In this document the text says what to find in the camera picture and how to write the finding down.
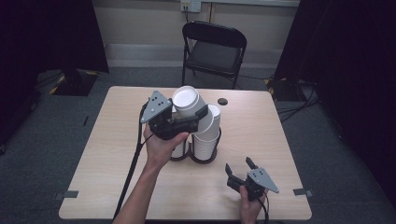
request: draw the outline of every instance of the chair backrest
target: chair backrest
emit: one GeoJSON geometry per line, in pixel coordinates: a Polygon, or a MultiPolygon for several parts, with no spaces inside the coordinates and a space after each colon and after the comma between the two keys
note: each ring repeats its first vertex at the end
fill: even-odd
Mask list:
{"type": "Polygon", "coordinates": [[[231,48],[245,49],[247,46],[247,39],[240,31],[205,21],[188,22],[182,32],[186,45],[188,39],[194,39],[231,48]]]}

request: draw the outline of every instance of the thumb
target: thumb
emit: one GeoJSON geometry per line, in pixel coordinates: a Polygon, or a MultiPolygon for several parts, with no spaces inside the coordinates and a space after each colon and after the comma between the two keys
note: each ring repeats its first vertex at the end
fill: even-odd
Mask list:
{"type": "Polygon", "coordinates": [[[243,208],[248,208],[248,191],[245,188],[245,186],[239,186],[239,193],[241,194],[241,199],[242,199],[242,207],[243,208]]]}

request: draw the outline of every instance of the chair seat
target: chair seat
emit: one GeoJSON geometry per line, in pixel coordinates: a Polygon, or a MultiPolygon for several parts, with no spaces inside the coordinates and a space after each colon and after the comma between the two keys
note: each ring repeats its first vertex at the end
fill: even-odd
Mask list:
{"type": "Polygon", "coordinates": [[[241,49],[197,41],[186,61],[187,67],[228,73],[233,77],[238,67],[241,49]]]}

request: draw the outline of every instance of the baseboard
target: baseboard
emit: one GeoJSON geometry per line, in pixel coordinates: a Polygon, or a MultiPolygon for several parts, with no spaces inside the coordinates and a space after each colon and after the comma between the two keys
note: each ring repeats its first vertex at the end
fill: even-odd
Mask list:
{"type": "MultiPolygon", "coordinates": [[[[105,44],[109,67],[175,67],[183,63],[183,46],[105,44]]],[[[246,51],[242,67],[276,68],[281,49],[246,51]]]]}

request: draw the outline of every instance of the human arm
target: human arm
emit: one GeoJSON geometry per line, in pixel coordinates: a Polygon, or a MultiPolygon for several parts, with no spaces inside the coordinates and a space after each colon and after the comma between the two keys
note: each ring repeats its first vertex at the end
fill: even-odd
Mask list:
{"type": "MultiPolygon", "coordinates": [[[[241,194],[241,208],[239,211],[241,223],[255,224],[257,221],[257,217],[262,210],[262,205],[257,200],[254,200],[252,202],[248,200],[248,191],[245,186],[240,186],[239,192],[241,194]]],[[[263,203],[265,202],[265,194],[260,197],[260,200],[262,200],[263,203]]]]}
{"type": "Polygon", "coordinates": [[[161,169],[169,162],[173,149],[189,136],[188,133],[180,133],[173,139],[165,141],[152,135],[148,125],[143,135],[145,139],[149,138],[146,143],[148,153],[146,165],[113,224],[145,223],[151,195],[161,169]]]}

